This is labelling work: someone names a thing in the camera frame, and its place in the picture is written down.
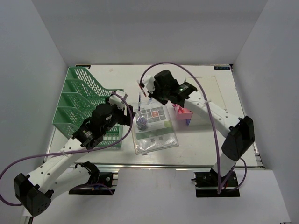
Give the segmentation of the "pink drawer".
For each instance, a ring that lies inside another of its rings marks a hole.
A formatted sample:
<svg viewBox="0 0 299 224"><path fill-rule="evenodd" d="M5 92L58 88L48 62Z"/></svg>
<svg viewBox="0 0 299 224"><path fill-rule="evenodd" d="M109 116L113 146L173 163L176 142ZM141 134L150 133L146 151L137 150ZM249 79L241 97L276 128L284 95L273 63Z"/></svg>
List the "pink drawer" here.
<svg viewBox="0 0 299 224"><path fill-rule="evenodd" d="M180 105L173 104L172 105L175 111L175 116L177 120L189 120L192 118L193 112L181 107Z"/></svg>

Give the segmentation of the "red pen with cap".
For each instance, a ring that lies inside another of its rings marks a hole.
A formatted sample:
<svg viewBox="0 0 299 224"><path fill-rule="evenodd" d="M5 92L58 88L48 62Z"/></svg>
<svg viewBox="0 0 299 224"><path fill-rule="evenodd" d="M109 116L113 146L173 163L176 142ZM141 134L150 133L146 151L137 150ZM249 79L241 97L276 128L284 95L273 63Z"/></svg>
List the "red pen with cap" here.
<svg viewBox="0 0 299 224"><path fill-rule="evenodd" d="M140 82L140 80L137 80L137 84L139 86L139 88L141 89L142 94L147 97L147 94L144 91L144 85Z"/></svg>

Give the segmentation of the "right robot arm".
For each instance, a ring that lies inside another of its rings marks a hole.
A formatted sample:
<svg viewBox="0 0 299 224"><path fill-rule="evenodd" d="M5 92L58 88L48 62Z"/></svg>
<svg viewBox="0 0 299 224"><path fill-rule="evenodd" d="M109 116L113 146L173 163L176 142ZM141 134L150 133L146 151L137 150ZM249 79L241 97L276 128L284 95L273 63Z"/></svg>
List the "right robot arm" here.
<svg viewBox="0 0 299 224"><path fill-rule="evenodd" d="M161 104L177 104L201 118L211 122L214 133L224 137L222 145L216 145L217 162L211 168L211 181L222 186L228 180L228 173L243 154L255 142L254 122L249 116L243 118L228 113L209 101L202 91L188 82L179 84L169 70L155 76L145 76L142 85L150 98Z"/></svg>

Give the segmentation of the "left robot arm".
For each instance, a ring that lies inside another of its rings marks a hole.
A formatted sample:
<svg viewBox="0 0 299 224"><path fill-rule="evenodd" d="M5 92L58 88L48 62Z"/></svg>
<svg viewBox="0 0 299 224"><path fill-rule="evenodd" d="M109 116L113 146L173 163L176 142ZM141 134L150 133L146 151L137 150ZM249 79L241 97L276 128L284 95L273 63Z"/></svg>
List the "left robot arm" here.
<svg viewBox="0 0 299 224"><path fill-rule="evenodd" d="M36 217L60 194L79 185L96 185L99 170L94 164L81 163L71 172L67 172L67 168L95 149L116 124L131 126L134 116L131 105L104 103L96 106L57 155L27 175L20 173L14 178L14 193L21 205Z"/></svg>

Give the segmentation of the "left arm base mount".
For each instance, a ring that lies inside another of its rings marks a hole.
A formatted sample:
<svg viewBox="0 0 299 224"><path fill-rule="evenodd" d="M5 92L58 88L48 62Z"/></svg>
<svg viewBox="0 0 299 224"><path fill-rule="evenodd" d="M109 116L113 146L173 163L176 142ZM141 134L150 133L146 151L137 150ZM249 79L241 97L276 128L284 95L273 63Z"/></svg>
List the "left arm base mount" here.
<svg viewBox="0 0 299 224"><path fill-rule="evenodd" d="M103 172L98 169L95 171L95 165L90 162L79 163L74 169L81 167L86 168L90 178L81 187L75 187L69 190L69 195L113 195L118 180L118 172Z"/></svg>

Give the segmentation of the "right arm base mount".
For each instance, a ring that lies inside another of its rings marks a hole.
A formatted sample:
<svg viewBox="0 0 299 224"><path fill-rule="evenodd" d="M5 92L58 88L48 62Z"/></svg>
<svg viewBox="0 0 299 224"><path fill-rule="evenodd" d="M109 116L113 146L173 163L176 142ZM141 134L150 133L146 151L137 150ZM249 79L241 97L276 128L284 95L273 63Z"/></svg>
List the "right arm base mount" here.
<svg viewBox="0 0 299 224"><path fill-rule="evenodd" d="M231 173L218 194L217 174L211 169L207 172L195 172L191 181L195 184L197 198L240 197L239 183L235 171Z"/></svg>

